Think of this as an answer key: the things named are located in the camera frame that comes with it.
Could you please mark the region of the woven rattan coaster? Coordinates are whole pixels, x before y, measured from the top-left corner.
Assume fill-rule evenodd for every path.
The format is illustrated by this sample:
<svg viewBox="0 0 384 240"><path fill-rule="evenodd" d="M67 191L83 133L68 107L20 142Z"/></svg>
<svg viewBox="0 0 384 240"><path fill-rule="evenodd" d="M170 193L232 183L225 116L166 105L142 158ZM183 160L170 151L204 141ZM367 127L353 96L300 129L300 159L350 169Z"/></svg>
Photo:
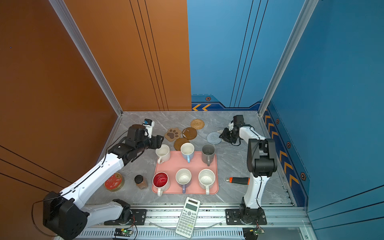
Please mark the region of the woven rattan coaster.
<svg viewBox="0 0 384 240"><path fill-rule="evenodd" d="M205 126L205 122L201 119L194 119L191 121L191 127L196 130L201 130Z"/></svg>

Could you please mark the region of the matte brown wooden coaster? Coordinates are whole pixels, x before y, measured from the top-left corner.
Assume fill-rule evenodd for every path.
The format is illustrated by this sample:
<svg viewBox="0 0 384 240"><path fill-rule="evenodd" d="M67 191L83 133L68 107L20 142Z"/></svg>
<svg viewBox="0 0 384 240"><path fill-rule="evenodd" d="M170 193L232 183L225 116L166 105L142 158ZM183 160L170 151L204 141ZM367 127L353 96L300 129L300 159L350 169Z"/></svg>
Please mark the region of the matte brown wooden coaster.
<svg viewBox="0 0 384 240"><path fill-rule="evenodd" d="M179 138L177 140L175 140L175 143L174 143L174 148L176 151L180 151L181 150L181 146L185 143L189 143L190 141L186 138Z"/></svg>

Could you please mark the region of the cork paw print coaster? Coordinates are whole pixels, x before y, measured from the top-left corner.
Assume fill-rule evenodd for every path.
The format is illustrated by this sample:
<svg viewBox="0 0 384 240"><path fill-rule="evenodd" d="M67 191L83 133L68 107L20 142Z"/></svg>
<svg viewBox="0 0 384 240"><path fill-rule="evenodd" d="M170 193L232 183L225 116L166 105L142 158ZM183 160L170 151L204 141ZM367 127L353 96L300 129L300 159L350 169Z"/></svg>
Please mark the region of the cork paw print coaster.
<svg viewBox="0 0 384 240"><path fill-rule="evenodd" d="M164 137L169 141L173 142L181 137L182 131L179 128L170 128L165 133Z"/></svg>

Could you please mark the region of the light blue rope coaster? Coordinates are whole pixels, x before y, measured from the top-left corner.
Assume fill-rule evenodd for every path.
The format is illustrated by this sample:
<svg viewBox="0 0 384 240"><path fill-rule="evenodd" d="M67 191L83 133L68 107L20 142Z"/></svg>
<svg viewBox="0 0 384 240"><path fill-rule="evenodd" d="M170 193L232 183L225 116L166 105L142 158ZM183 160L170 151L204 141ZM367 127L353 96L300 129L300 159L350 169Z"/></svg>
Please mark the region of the light blue rope coaster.
<svg viewBox="0 0 384 240"><path fill-rule="evenodd" d="M218 132L212 132L207 135L207 141L211 145L218 145L222 142L222 139L220 138L220 133Z"/></svg>

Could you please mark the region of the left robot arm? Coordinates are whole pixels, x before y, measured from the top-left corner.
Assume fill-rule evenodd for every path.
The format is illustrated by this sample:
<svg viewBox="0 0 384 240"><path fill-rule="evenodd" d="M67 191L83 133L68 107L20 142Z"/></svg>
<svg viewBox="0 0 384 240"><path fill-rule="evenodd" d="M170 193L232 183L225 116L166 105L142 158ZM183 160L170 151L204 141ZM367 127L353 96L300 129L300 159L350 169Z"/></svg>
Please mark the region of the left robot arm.
<svg viewBox="0 0 384 240"><path fill-rule="evenodd" d="M107 204L87 205L88 199L113 174L135 161L145 150L161 147L163 136L153 136L155 123L145 119L143 124L132 125L117 144L107 150L105 157L91 170L61 192L50 192L43 199L43 225L63 238L73 240L85 228L117 221L131 220L131 206L115 199Z"/></svg>

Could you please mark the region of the glossy brown wooden coaster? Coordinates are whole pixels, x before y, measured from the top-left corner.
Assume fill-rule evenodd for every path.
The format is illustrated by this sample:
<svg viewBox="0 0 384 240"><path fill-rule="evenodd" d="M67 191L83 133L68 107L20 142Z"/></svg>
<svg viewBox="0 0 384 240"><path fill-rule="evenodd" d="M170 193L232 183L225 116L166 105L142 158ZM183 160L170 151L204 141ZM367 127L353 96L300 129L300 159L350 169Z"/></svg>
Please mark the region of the glossy brown wooden coaster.
<svg viewBox="0 0 384 240"><path fill-rule="evenodd" d="M198 135L197 130L195 128L192 128L192 127L185 128L182 131L183 138L185 138L187 140L193 140L197 137L197 135Z"/></svg>

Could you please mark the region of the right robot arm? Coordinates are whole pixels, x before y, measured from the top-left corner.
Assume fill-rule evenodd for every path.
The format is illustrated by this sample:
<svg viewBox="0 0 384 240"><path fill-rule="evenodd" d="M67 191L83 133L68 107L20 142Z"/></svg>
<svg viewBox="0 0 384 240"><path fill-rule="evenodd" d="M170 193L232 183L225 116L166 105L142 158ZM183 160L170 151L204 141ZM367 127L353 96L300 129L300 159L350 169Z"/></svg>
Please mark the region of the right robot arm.
<svg viewBox="0 0 384 240"><path fill-rule="evenodd" d="M278 167L275 141L258 134L251 126L225 128L220 138L232 145L237 140L248 144L247 169L250 180L240 204L239 218L245 225L266 225L261 202L266 184Z"/></svg>

